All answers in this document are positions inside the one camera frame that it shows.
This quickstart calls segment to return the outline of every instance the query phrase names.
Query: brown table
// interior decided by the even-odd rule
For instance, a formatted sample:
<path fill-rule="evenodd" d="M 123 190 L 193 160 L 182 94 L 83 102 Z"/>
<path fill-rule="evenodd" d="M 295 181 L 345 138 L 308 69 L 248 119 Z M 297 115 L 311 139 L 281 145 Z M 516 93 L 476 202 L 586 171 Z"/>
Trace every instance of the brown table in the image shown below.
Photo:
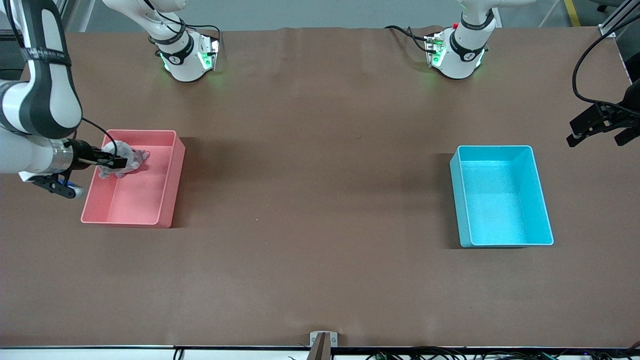
<path fill-rule="evenodd" d="M 83 225 L 83 201 L 3 176 L 0 343 L 295 345 L 331 329 L 351 346 L 630 345 L 640 140 L 564 140 L 597 34 L 499 29 L 453 81 L 387 30 L 229 33 L 220 72 L 188 84 L 142 33 L 69 35 L 89 119 L 186 145 L 174 227 Z M 580 73 L 588 96 L 628 84 L 612 40 Z M 461 249 L 452 153 L 523 143 L 556 244 Z"/>

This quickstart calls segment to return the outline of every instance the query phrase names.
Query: plastic bin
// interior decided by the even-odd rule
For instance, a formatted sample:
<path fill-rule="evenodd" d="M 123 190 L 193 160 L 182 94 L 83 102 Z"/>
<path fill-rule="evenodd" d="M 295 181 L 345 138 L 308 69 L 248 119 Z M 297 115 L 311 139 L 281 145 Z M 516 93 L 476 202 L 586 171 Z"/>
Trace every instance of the plastic bin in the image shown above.
<path fill-rule="evenodd" d="M 98 169 L 84 204 L 81 221 L 112 227 L 171 227 L 184 145 L 172 130 L 109 130 L 115 140 L 149 157 L 134 172 L 118 179 L 101 179 Z M 104 137 L 102 146 L 109 142 Z"/>
<path fill-rule="evenodd" d="M 460 245 L 554 243 L 530 146 L 460 146 L 450 165 Z"/>

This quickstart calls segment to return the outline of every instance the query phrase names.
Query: blue bin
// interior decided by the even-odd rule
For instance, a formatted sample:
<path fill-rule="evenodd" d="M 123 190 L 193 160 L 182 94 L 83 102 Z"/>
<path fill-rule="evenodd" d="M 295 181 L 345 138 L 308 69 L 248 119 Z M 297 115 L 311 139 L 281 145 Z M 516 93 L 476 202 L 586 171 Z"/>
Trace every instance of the blue bin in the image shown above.
<path fill-rule="evenodd" d="M 460 146 L 450 165 L 460 245 L 553 245 L 531 146 Z"/>

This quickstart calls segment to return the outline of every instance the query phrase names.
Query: pink bin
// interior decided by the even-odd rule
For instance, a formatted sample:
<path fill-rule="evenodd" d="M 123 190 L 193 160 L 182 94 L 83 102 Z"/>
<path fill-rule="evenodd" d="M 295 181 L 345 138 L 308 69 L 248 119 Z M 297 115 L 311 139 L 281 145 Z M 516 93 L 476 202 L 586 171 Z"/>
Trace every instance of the pink bin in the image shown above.
<path fill-rule="evenodd" d="M 184 144 L 172 130 L 109 130 L 115 140 L 149 152 L 142 166 L 118 179 L 93 173 L 81 221 L 113 227 L 169 228 L 184 160 Z M 109 142 L 104 137 L 102 146 Z"/>

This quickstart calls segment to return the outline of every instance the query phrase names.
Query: white robot link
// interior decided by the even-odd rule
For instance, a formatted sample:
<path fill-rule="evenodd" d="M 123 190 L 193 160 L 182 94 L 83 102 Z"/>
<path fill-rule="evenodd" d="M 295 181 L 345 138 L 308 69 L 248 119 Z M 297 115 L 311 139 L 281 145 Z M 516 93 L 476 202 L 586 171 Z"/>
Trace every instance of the white robot link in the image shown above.
<path fill-rule="evenodd" d="M 464 79 L 480 66 L 486 42 L 496 26 L 494 8 L 533 4 L 536 0 L 456 0 L 460 24 L 425 40 L 427 63 L 452 79 Z"/>
<path fill-rule="evenodd" d="M 180 59 L 168 64 L 176 79 L 193 81 L 212 68 L 203 61 L 211 53 L 207 47 L 211 42 L 203 42 L 206 37 L 195 31 L 188 33 L 175 14 L 158 12 L 179 10 L 184 0 L 148 0 L 143 5 L 137 0 L 105 2 L 112 7 L 120 4 L 118 10 L 143 25 L 163 54 Z M 9 16 L 15 33 L 22 31 L 19 45 L 31 77 L 0 80 L 0 174 L 19 174 L 23 181 L 69 199 L 81 197 L 84 189 L 69 181 L 71 171 L 90 165 L 121 169 L 127 159 L 117 151 L 103 152 L 75 137 L 66 138 L 76 131 L 83 114 L 56 5 L 50 0 L 3 0 L 3 5 L 0 10 Z M 165 22 L 163 16 L 176 24 Z"/>

